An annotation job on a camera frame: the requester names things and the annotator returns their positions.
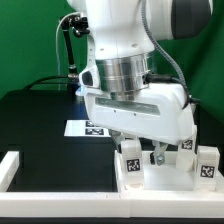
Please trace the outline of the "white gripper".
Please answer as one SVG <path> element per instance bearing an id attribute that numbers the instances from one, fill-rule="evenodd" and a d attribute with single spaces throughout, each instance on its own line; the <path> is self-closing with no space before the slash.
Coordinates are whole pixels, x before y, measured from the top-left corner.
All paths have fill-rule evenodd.
<path id="1" fill-rule="evenodd" d="M 89 119 L 111 129 L 109 134 L 118 153 L 122 153 L 121 142 L 125 140 L 122 133 L 150 139 L 155 147 L 150 162 L 161 166 L 167 144 L 179 145 L 196 130 L 188 90 L 175 77 L 147 74 L 149 84 L 135 91 L 131 101 L 113 100 L 102 91 L 95 66 L 83 70 L 79 80 Z"/>

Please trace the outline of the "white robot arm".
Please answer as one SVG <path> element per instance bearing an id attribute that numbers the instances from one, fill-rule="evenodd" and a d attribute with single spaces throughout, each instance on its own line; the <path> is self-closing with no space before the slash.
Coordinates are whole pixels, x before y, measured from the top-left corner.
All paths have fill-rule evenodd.
<path id="1" fill-rule="evenodd" d="M 158 44 L 198 35 L 213 0 L 67 0 L 87 27 L 88 62 L 79 75 L 88 117 L 112 131 L 126 155 L 141 138 L 155 144 L 158 165 L 168 145 L 196 130 L 181 68 Z"/>

